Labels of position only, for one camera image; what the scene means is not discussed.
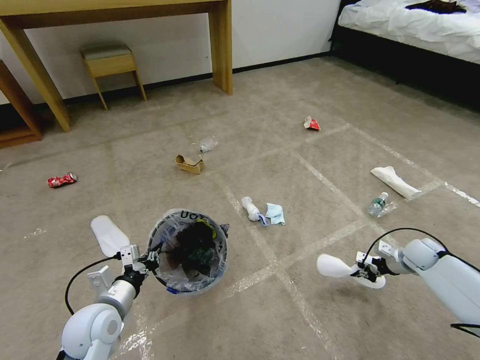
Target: white bedsheet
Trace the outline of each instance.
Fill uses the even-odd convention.
[[[436,14],[405,8],[419,2],[361,0],[343,8],[338,24],[480,64],[480,13]]]

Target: crushed soda can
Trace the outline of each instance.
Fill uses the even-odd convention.
[[[51,177],[48,179],[48,186],[52,189],[73,184],[77,182],[77,176],[73,172],[68,172],[64,176]]]
[[[311,116],[306,117],[305,121],[303,122],[303,127],[305,129],[320,131],[319,123],[315,119],[313,119]]]

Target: trash bin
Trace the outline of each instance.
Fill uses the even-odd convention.
[[[159,259],[155,277],[172,294],[198,294],[212,287],[227,268],[228,228],[200,212],[169,210],[148,241],[148,252],[157,252]]]

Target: wooden stool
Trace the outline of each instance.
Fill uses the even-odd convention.
[[[143,100],[147,101],[147,96],[135,65],[134,54],[127,45],[122,42],[92,44],[82,47],[80,52],[105,110],[109,108],[102,96],[97,78],[107,75],[132,72],[135,82],[140,88]]]

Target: plastic water bottle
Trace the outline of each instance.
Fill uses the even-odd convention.
[[[218,145],[217,139],[215,136],[209,136],[200,141],[200,152],[206,153],[212,151]]]
[[[376,197],[371,201],[371,204],[368,207],[368,213],[372,216],[378,217],[384,209],[388,198],[389,194],[387,192],[382,192],[379,197]]]

